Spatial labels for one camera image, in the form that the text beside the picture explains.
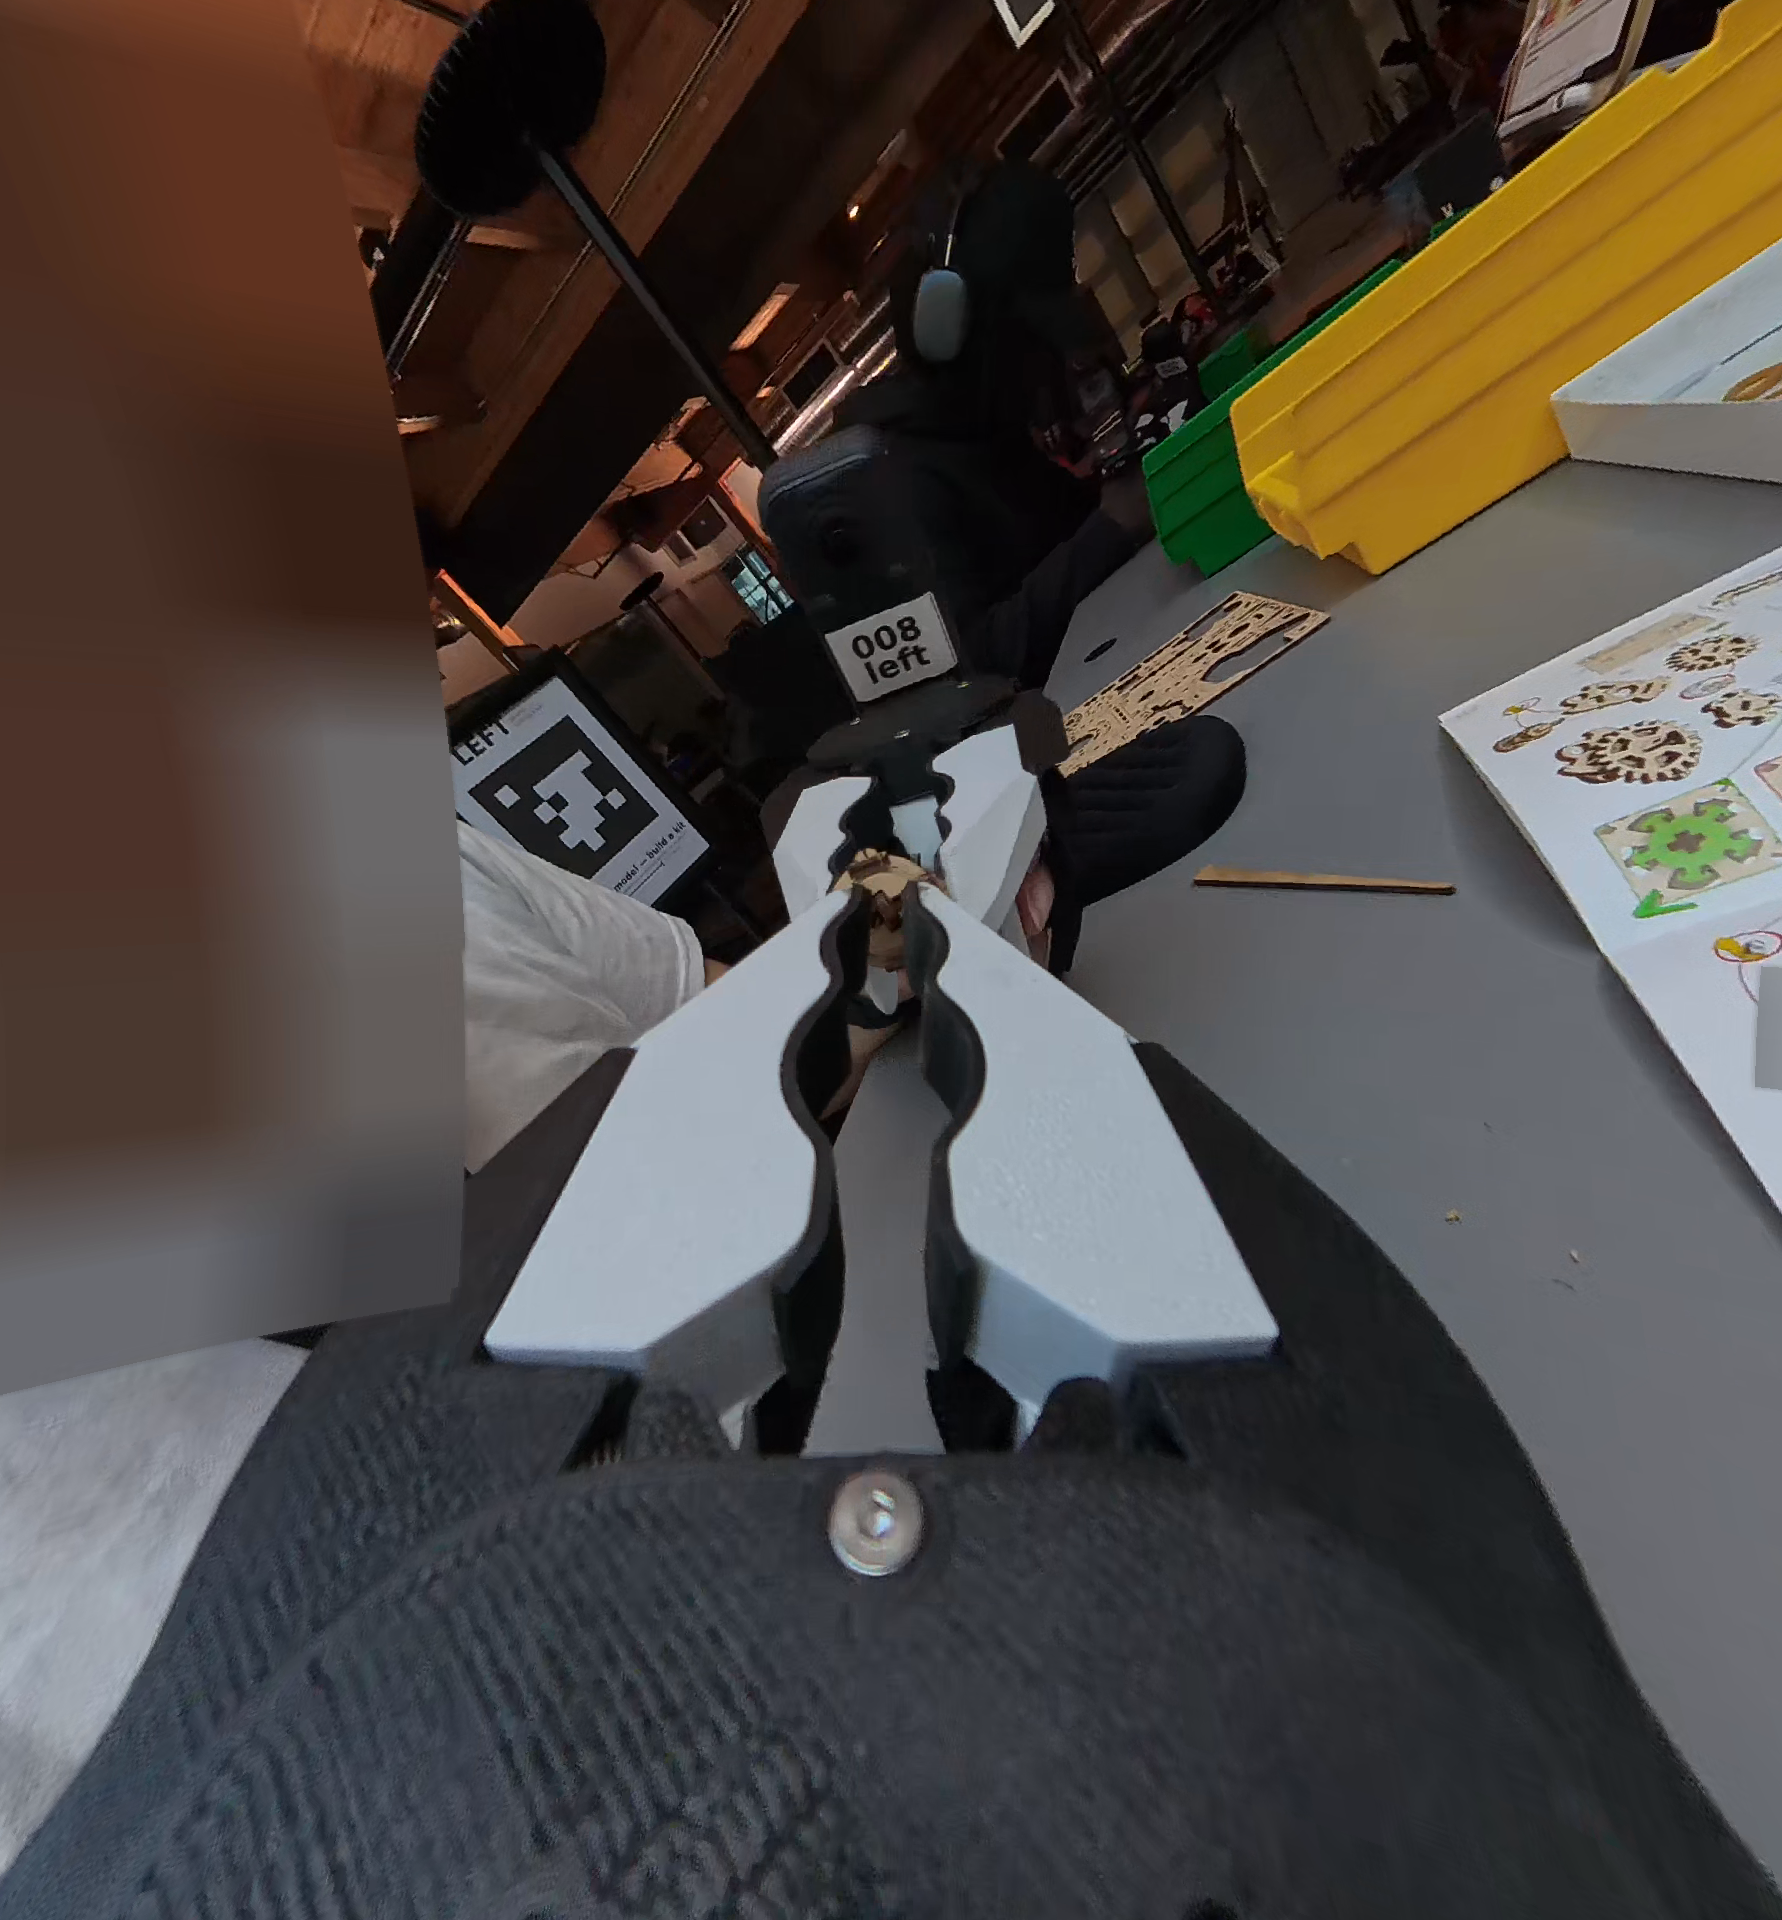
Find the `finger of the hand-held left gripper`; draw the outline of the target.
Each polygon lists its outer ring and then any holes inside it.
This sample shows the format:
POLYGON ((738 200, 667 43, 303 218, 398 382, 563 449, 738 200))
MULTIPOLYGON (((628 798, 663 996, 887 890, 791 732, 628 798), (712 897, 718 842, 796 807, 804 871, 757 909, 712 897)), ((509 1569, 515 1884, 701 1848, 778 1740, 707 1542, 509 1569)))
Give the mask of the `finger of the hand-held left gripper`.
POLYGON ((810 912, 867 853, 889 846, 889 812, 879 782, 844 775, 804 786, 772 846, 787 920, 810 912))
POLYGON ((983 927, 1028 954, 1019 900, 1045 838, 1036 775, 1015 730, 987 730, 931 762, 931 789, 892 806, 894 848, 983 927))

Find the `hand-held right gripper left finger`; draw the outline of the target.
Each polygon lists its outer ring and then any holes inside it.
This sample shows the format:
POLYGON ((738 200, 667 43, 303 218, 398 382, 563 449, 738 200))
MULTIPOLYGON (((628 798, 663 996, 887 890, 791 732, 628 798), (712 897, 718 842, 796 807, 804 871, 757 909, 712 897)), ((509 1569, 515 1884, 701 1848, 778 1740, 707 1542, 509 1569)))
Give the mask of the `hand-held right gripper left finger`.
POLYGON ((870 908, 832 891, 633 1050, 484 1332, 502 1363, 678 1387, 804 1450, 845 1262, 825 1107, 870 908))

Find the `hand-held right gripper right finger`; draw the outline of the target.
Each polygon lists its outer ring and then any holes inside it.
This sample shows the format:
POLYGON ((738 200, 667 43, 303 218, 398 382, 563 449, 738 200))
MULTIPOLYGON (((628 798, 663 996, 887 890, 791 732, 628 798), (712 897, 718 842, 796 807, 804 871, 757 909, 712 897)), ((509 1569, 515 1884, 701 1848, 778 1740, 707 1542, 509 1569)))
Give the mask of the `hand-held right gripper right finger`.
POLYGON ((904 897, 931 1152, 931 1414, 1004 1452, 1075 1380, 1267 1358, 1278 1324, 1137 1044, 943 891, 904 897))

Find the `small wooden gear piece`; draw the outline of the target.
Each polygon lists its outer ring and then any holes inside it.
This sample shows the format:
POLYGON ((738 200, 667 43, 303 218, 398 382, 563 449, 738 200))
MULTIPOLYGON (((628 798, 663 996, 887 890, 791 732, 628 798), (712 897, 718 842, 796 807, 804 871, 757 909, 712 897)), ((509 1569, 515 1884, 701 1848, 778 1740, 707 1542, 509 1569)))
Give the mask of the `small wooden gear piece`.
POLYGON ((833 881, 835 893, 852 893, 870 908, 870 942, 904 941, 904 897, 911 887, 934 886, 934 876, 902 853, 861 848, 833 881))

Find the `grey desk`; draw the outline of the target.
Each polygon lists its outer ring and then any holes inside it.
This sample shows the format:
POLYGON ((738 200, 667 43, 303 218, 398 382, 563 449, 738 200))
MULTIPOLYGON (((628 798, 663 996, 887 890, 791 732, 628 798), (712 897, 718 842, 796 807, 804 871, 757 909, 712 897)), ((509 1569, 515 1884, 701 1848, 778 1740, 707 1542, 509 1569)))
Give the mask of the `grey desk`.
POLYGON ((1563 464, 1402 567, 1150 544, 1073 617, 1089 698, 1231 589, 1329 624, 1217 704, 1234 820, 1084 919, 1162 1044, 1428 1301, 1517 1430, 1672 1740, 1782 1887, 1782 1217, 1489 789, 1466 698, 1782 546, 1782 489, 1563 464), (1204 866, 1449 900, 1198 890, 1204 866))

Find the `person's left hand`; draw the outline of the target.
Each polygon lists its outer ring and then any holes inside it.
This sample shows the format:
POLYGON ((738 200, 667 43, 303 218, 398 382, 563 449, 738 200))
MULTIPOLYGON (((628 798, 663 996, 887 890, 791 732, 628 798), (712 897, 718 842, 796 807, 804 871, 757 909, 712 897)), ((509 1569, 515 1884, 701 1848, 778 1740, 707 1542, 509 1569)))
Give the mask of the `person's left hand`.
POLYGON ((1048 775, 1048 828, 1019 896, 1031 955, 1067 975, 1084 914, 1204 846, 1237 809, 1246 773, 1239 733, 1198 712, 1048 775))

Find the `laser-cut wooden sheet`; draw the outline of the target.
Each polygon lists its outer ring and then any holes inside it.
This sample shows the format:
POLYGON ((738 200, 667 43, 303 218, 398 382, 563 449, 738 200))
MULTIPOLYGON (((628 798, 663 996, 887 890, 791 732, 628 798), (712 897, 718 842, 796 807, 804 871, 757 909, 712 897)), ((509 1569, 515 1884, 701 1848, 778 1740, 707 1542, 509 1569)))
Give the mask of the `laser-cut wooden sheet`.
POLYGON ((1066 712, 1067 754, 1058 770, 1073 777, 1156 730, 1198 714, 1329 619, 1329 612, 1262 593, 1230 592, 1148 659, 1066 712))

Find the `black white marker board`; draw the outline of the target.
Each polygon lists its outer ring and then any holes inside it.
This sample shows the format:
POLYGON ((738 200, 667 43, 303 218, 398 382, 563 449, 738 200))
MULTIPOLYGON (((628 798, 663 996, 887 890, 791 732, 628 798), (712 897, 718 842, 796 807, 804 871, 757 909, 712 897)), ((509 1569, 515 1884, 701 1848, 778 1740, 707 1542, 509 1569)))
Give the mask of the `black white marker board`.
POLYGON ((447 711, 458 820, 622 897, 671 909, 712 873, 693 806, 561 654, 447 711))

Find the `thin wooden stick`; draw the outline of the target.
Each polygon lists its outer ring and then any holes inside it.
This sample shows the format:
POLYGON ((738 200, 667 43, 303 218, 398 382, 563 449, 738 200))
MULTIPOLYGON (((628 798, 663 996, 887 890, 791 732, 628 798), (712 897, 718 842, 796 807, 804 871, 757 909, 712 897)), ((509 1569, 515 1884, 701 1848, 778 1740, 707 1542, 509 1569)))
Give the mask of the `thin wooden stick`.
POLYGON ((1268 893, 1351 893, 1375 897, 1449 900, 1458 887, 1449 881, 1413 878, 1355 878, 1331 873, 1248 871, 1204 866, 1193 876, 1196 890, 1268 891, 1268 893))

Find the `green plastic bin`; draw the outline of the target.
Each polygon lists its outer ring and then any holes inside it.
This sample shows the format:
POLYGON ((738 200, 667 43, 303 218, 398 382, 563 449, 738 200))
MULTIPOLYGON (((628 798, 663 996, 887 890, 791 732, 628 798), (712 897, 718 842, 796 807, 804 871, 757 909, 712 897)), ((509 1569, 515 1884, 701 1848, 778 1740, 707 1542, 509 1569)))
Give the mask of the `green plastic bin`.
POLYGON ((1153 537, 1168 562, 1214 576, 1264 542, 1270 529, 1246 491, 1231 409, 1268 372, 1310 346, 1327 326, 1397 276, 1406 257, 1378 272, 1325 308, 1286 343, 1245 366, 1237 347, 1222 347, 1198 369, 1202 407, 1144 454, 1144 487, 1153 537))

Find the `black round ceiling lamp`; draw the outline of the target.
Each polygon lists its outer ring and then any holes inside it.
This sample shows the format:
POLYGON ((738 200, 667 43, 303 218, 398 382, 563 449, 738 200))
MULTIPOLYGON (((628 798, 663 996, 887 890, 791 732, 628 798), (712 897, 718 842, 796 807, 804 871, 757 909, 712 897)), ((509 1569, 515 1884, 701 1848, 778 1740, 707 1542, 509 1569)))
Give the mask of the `black round ceiling lamp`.
POLYGON ((663 301, 639 253, 570 164, 605 93, 609 51, 584 3, 490 3, 459 17, 419 111, 413 160, 425 193, 453 228, 508 218, 547 190, 639 305, 735 435, 765 470, 777 449, 735 396, 693 330, 663 301))

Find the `illustrated instruction booklet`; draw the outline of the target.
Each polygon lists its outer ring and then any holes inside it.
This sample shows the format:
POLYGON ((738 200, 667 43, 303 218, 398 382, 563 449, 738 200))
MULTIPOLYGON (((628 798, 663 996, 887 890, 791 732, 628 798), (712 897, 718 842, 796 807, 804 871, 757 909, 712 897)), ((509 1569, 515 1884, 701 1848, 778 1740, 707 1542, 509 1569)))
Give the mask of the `illustrated instruction booklet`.
POLYGON ((1782 1215, 1782 546, 1437 724, 1782 1215))

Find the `yellow plastic bin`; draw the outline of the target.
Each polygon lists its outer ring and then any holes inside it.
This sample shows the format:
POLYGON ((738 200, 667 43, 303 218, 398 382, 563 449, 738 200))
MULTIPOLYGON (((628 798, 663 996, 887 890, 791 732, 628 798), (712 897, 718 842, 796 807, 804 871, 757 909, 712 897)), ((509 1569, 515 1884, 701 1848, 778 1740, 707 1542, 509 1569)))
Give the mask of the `yellow plastic bin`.
POLYGON ((1382 576, 1567 458, 1552 395, 1782 241, 1782 3, 1738 3, 1231 410, 1262 521, 1382 576))

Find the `person's white shirt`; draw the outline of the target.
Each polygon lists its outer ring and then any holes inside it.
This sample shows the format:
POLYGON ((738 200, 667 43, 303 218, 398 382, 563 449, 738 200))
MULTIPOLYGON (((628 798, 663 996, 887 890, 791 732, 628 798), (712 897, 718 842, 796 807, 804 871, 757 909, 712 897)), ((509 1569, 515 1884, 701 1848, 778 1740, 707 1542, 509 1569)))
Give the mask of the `person's white shirt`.
MULTIPOLYGON (((464 1168, 712 980, 682 920, 459 824, 464 1168)), ((245 1341, 0 1397, 0 1879, 102 1736, 303 1363, 245 1341)))

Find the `white cardboard box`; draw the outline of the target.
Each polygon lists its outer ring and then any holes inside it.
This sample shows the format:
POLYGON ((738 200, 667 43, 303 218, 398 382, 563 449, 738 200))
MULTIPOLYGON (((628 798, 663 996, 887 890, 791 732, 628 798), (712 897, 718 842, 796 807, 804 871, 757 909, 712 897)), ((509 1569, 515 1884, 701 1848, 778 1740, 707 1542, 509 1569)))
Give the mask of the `white cardboard box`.
POLYGON ((1782 487, 1782 239, 1551 407, 1573 460, 1782 487))

